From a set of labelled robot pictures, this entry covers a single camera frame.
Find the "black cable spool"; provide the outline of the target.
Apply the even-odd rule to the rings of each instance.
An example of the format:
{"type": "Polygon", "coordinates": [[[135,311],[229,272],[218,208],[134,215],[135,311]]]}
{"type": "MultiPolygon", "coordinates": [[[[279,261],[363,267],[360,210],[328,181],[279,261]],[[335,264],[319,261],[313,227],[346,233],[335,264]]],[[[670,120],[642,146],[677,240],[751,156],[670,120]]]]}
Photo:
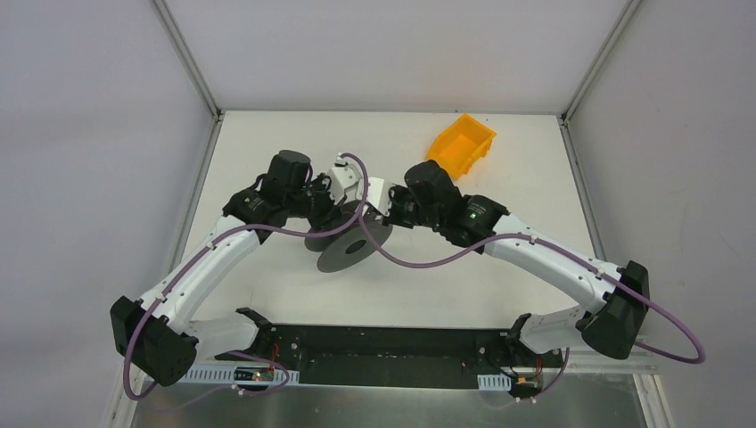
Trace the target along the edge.
{"type": "MultiPolygon", "coordinates": [[[[358,201],[346,202],[334,207],[329,213],[308,216],[309,232],[325,232],[345,224],[354,214],[358,201]]],[[[382,223],[382,215],[367,205],[362,219],[374,240],[383,245],[392,233],[392,225],[382,223]]],[[[304,245],[309,251],[318,252],[317,269],[322,273],[335,273],[350,268],[376,252],[368,242],[365,230],[358,221],[338,234],[321,238],[307,237],[304,245]]]]}

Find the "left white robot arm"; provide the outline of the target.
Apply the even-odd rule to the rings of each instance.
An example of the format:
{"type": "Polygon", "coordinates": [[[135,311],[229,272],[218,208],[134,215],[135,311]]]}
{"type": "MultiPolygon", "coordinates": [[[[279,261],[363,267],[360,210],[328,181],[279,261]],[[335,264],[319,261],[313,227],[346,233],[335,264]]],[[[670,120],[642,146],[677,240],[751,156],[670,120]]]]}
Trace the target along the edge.
{"type": "Polygon", "coordinates": [[[338,155],[333,167],[315,175],[303,153],[281,150],[267,172],[235,193],[191,255],[138,299],[122,296],[111,307],[116,349],[124,358],[126,395],[137,393],[131,372],[138,368],[154,386],[170,386],[198,360],[241,352],[265,358],[272,337],[248,308],[226,317],[197,320],[194,315],[234,267],[274,234],[326,238],[345,231],[369,200],[366,166],[352,153],[338,155]]]}

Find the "orange plastic bin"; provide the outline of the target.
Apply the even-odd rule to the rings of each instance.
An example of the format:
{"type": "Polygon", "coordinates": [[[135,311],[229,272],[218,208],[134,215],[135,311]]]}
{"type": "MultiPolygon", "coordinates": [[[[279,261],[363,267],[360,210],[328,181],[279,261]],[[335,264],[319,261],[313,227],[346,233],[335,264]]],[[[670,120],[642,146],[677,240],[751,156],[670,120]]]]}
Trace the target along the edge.
{"type": "Polygon", "coordinates": [[[463,114],[434,139],[426,159],[435,161],[456,181],[486,156],[496,136],[493,129],[463,114]]]}

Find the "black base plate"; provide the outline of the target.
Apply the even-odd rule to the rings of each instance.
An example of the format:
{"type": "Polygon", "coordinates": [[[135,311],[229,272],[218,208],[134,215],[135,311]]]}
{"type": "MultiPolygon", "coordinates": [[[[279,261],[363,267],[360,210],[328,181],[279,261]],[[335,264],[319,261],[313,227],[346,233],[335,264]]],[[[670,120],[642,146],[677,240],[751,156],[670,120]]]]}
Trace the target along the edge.
{"type": "Polygon", "coordinates": [[[271,325],[244,354],[271,359],[305,385],[473,390],[485,375],[557,369],[561,351],[537,355],[505,329],[271,325]]]}

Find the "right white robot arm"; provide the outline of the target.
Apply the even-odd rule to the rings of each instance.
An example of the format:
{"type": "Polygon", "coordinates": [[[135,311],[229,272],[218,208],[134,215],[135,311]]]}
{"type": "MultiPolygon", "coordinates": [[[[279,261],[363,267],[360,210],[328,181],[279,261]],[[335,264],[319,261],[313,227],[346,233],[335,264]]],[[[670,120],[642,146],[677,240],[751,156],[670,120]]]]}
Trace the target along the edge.
{"type": "Polygon", "coordinates": [[[509,262],[576,301],[571,309],[524,314],[508,331],[505,350],[526,366],[550,350],[585,344],[618,360],[629,357],[648,307],[649,274],[631,260],[621,267],[564,248],[504,205],[462,194],[433,160],[413,166],[403,185],[387,185],[381,201],[395,226],[428,227],[448,242],[509,262]]]}

